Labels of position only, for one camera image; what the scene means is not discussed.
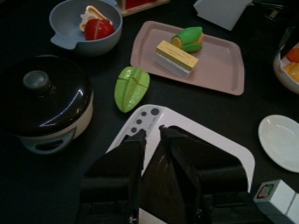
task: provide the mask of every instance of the toy food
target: toy food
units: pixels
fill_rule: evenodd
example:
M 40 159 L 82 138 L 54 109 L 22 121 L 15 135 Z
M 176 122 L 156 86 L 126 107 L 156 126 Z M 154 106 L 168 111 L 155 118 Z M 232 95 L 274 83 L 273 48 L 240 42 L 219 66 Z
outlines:
M 294 48 L 286 55 L 286 58 L 295 63 L 299 63 L 299 48 Z
M 299 84 L 299 63 L 289 63 L 289 65 L 285 67 L 285 70 L 294 81 Z
M 139 67 L 128 66 L 118 76 L 115 99 L 118 108 L 126 113 L 140 102 L 150 85 L 150 75 Z
M 172 45 L 187 53 L 198 52 L 202 49 L 203 32 L 200 27 L 188 27 L 172 37 Z
M 106 19 L 92 18 L 86 25 L 86 40 L 103 39 L 114 32 L 115 27 Z
M 87 22 L 92 19 L 92 18 L 98 18 L 98 19 L 106 19 L 108 20 L 108 22 L 112 24 L 112 21 L 99 12 L 99 10 L 92 6 L 90 5 L 86 9 L 86 12 L 84 14 L 80 15 L 82 17 L 82 22 L 79 24 L 79 28 L 80 30 L 84 32 L 86 30 L 86 25 L 87 25 Z
M 155 52 L 156 63 L 180 78 L 187 78 L 199 62 L 198 58 L 164 40 L 158 45 Z

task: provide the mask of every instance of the black pot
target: black pot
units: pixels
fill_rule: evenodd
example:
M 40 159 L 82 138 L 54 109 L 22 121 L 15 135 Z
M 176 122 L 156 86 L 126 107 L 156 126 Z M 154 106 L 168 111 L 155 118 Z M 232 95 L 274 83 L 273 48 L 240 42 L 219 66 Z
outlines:
M 88 77 L 74 63 L 47 55 L 15 65 L 0 78 L 0 126 L 30 151 L 60 151 L 92 117 Z

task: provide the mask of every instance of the red toy tomato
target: red toy tomato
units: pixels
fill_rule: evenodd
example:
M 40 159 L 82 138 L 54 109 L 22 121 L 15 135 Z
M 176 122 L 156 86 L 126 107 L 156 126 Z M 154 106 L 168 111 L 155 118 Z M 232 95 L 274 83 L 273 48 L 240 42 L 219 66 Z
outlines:
M 291 49 L 286 57 L 291 62 L 299 63 L 299 48 Z
M 86 40 L 103 39 L 115 32 L 114 25 L 106 19 L 92 18 L 86 26 Z

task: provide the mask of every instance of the white box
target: white box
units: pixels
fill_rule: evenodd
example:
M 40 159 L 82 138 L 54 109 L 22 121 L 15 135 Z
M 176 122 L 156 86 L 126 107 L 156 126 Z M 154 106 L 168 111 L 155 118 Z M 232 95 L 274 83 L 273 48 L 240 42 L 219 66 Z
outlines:
M 274 223 L 299 223 L 299 196 L 282 179 L 261 185 L 254 201 Z
M 251 0 L 198 0 L 194 8 L 200 18 L 231 31 L 251 2 Z

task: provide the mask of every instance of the pot lid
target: pot lid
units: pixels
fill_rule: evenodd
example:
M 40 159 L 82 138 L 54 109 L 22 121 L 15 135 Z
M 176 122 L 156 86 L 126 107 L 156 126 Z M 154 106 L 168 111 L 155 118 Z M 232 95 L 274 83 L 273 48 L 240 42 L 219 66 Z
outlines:
M 88 77 L 59 57 L 30 59 L 0 79 L 0 125 L 18 136 L 38 137 L 63 130 L 92 103 Z

